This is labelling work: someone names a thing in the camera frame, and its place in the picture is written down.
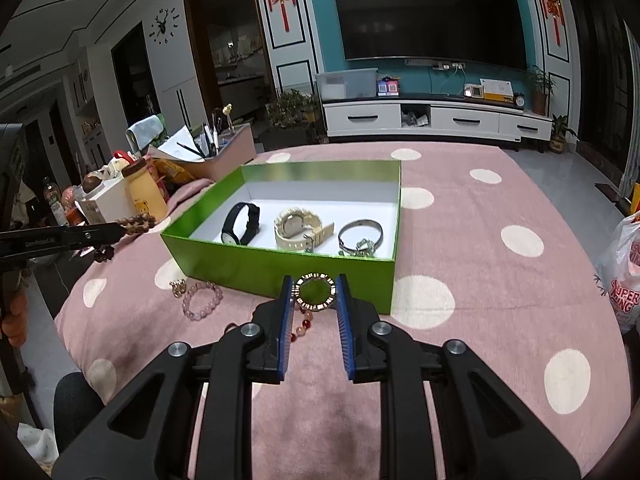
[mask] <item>black pants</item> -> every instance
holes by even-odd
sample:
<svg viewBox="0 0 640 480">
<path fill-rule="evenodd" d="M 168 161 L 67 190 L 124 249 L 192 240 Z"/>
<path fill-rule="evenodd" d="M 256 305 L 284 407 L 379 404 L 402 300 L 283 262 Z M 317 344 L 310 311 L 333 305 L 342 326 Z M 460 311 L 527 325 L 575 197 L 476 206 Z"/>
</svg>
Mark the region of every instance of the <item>black pants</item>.
<svg viewBox="0 0 640 480">
<path fill-rule="evenodd" d="M 53 426 L 62 453 L 104 405 L 81 372 L 60 379 L 53 399 Z"/>
</svg>

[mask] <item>plastic storage bin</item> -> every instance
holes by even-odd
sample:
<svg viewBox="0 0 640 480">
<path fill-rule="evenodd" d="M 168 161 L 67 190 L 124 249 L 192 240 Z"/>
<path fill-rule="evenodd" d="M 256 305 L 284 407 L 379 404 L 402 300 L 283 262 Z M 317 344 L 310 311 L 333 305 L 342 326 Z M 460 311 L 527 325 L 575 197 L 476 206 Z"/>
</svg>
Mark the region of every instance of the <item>plastic storage bin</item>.
<svg viewBox="0 0 640 480">
<path fill-rule="evenodd" d="M 358 68 L 316 74 L 318 91 L 324 101 L 376 96 L 377 68 Z"/>
</svg>

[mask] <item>white plastic bag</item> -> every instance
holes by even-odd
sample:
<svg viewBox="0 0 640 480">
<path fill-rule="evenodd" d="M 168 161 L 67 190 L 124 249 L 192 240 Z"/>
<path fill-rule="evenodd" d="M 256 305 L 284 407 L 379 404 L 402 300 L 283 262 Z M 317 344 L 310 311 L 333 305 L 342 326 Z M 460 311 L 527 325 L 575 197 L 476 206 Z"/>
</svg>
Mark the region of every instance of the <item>white plastic bag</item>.
<svg viewBox="0 0 640 480">
<path fill-rule="evenodd" d="M 618 224 L 596 272 L 609 295 L 621 332 L 629 332 L 640 317 L 640 213 Z"/>
</svg>

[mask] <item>silver bolt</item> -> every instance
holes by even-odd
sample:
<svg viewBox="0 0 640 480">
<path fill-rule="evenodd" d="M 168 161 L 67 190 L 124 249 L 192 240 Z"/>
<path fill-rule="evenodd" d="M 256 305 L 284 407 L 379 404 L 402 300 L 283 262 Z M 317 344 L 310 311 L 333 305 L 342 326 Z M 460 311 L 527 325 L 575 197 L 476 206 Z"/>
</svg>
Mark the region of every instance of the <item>silver bolt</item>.
<svg viewBox="0 0 640 480">
<path fill-rule="evenodd" d="M 182 341 L 171 343 L 168 348 L 171 357 L 180 357 L 187 353 L 187 345 Z"/>
<path fill-rule="evenodd" d="M 240 327 L 240 332 L 242 335 L 247 337 L 253 337 L 258 332 L 260 332 L 260 327 L 255 323 L 245 323 Z"/>
<path fill-rule="evenodd" d="M 466 345 L 460 339 L 452 339 L 447 342 L 447 350 L 452 354 L 459 355 L 465 352 Z"/>
<path fill-rule="evenodd" d="M 371 330 L 377 335 L 387 335 L 391 332 L 391 325 L 385 321 L 379 321 L 371 325 Z"/>
</svg>

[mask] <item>television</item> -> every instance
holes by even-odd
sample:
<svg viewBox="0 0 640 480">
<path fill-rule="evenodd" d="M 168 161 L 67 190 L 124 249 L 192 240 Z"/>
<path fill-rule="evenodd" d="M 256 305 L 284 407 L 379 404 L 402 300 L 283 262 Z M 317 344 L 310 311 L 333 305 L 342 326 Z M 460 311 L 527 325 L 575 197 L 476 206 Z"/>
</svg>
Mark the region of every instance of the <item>television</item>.
<svg viewBox="0 0 640 480">
<path fill-rule="evenodd" d="M 526 70 L 517 0 L 335 0 L 344 57 L 491 63 Z"/>
</svg>

